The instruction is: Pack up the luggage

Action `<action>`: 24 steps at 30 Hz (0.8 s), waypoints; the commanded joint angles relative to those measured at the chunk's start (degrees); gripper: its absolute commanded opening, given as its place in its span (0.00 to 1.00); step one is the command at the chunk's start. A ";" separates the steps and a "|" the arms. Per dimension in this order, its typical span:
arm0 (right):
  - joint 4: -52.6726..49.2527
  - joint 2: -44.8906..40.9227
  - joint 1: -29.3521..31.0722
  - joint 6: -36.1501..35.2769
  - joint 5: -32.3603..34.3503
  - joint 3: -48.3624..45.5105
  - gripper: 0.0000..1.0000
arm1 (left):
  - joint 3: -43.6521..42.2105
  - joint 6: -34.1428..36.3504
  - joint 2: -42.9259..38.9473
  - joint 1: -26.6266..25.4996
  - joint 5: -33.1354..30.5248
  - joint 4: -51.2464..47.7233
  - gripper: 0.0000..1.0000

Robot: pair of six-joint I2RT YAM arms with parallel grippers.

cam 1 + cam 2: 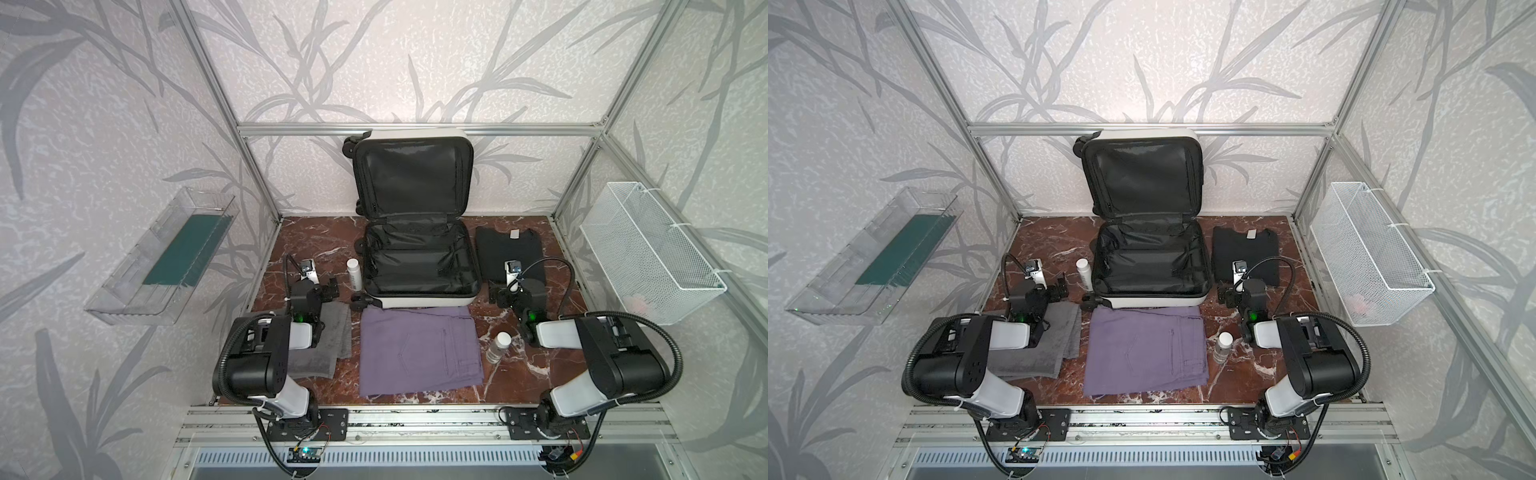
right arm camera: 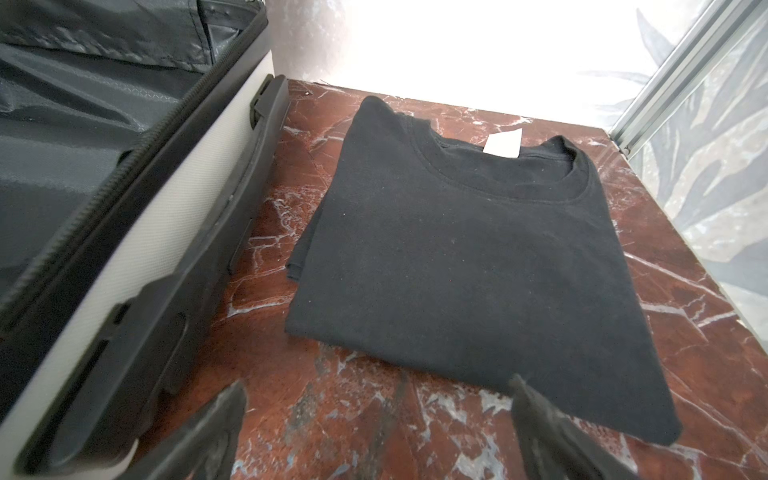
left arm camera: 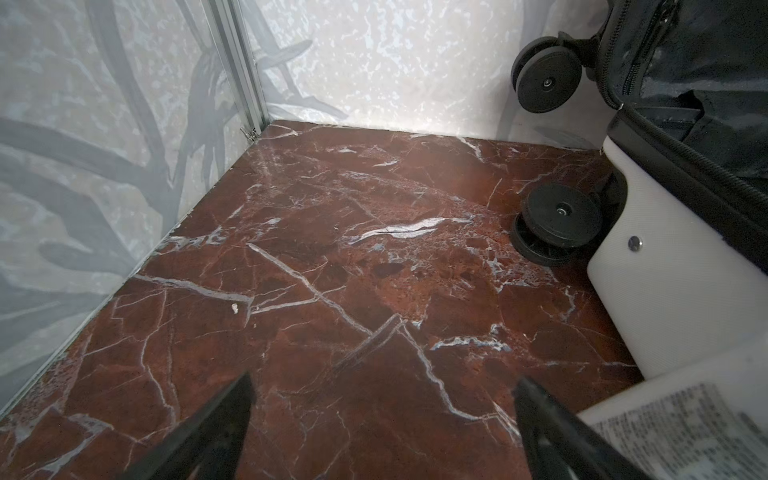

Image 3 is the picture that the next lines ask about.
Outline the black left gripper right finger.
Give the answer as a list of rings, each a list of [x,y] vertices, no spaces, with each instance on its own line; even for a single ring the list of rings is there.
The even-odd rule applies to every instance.
[[[534,479],[647,479],[614,449],[529,377],[513,390],[516,423]]]

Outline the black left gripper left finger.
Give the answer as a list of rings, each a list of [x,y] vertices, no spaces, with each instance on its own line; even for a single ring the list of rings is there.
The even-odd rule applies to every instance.
[[[251,376],[245,373],[128,467],[122,477],[233,479],[254,400]]]

